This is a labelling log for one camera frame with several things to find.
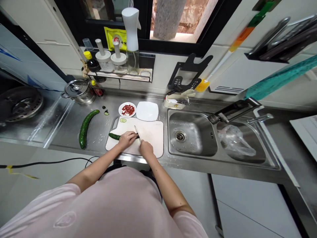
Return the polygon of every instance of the yellow packet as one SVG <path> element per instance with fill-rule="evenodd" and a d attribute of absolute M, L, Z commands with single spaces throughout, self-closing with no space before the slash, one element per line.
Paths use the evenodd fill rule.
<path fill-rule="evenodd" d="M 126 31 L 121 29 L 111 29 L 108 27 L 104 28 L 107 38 L 108 49 L 111 51 L 115 50 L 113 42 L 118 41 L 120 50 L 126 51 Z"/>

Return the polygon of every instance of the seasoning jar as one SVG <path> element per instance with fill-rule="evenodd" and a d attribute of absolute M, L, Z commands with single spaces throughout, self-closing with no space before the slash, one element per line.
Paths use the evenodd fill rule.
<path fill-rule="evenodd" d="M 102 90 L 99 88 L 99 86 L 96 84 L 94 80 L 91 81 L 91 85 L 93 86 L 93 90 L 95 91 L 96 95 L 99 97 L 103 96 Z"/>
<path fill-rule="evenodd" d="M 114 70 L 110 51 L 104 50 L 100 39 L 95 40 L 99 52 L 96 53 L 96 59 L 99 62 L 102 71 L 112 72 Z"/>
<path fill-rule="evenodd" d="M 117 74 L 117 75 L 123 76 L 122 74 L 126 74 L 128 72 L 126 55 L 124 53 L 120 52 L 119 42 L 115 41 L 115 42 L 113 42 L 113 45 L 115 47 L 115 54 L 113 54 L 111 56 L 111 61 L 114 65 L 115 73 L 121 73 L 121 74 Z"/>

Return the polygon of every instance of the pot handle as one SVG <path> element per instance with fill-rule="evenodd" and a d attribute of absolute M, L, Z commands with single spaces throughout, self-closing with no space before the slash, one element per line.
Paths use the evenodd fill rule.
<path fill-rule="evenodd" d="M 92 88 L 92 85 L 91 85 L 91 80 L 90 80 L 90 79 L 88 79 L 88 78 L 87 78 L 87 79 L 84 79 L 84 80 L 85 80 L 85 81 L 87 81 L 88 86 Z"/>
<path fill-rule="evenodd" d="M 62 92 L 62 93 L 60 94 L 60 96 L 61 96 L 62 98 L 70 98 L 70 96 L 67 96 L 67 95 L 65 94 L 65 92 Z"/>

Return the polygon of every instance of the hand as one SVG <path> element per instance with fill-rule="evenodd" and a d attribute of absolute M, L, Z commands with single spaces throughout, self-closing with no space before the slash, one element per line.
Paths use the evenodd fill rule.
<path fill-rule="evenodd" d="M 120 136 L 118 146 L 121 147 L 122 151 L 127 149 L 130 145 L 132 145 L 137 136 L 138 135 L 135 132 L 127 131 Z"/>
<path fill-rule="evenodd" d="M 147 141 L 141 140 L 139 151 L 144 158 L 148 157 L 153 154 L 153 146 Z"/>

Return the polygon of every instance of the yellow bottle cap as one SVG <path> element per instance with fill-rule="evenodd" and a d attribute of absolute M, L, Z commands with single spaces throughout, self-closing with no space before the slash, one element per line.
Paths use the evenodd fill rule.
<path fill-rule="evenodd" d="M 91 55 L 90 51 L 85 51 L 85 52 L 84 52 L 84 56 L 85 56 L 86 59 L 88 59 L 88 60 L 92 59 L 92 55 Z"/>

